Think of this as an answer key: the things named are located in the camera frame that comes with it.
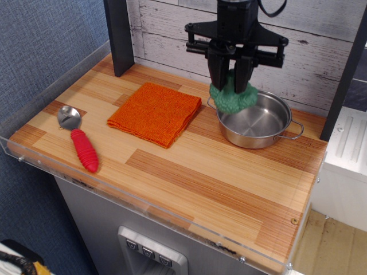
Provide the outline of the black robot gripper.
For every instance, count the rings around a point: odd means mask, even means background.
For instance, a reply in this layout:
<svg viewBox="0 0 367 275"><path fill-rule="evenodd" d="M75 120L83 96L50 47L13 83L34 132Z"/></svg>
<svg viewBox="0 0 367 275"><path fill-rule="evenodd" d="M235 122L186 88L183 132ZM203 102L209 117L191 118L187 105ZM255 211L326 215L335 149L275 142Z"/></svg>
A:
<svg viewBox="0 0 367 275"><path fill-rule="evenodd" d="M278 16L286 7L269 13L262 1L218 1L217 19L188 23L186 51L203 54L208 61L212 85L222 91L227 83L229 62L235 60L235 92L243 93L253 66L281 68L288 39L264 28L258 20L261 10L266 16Z"/></svg>

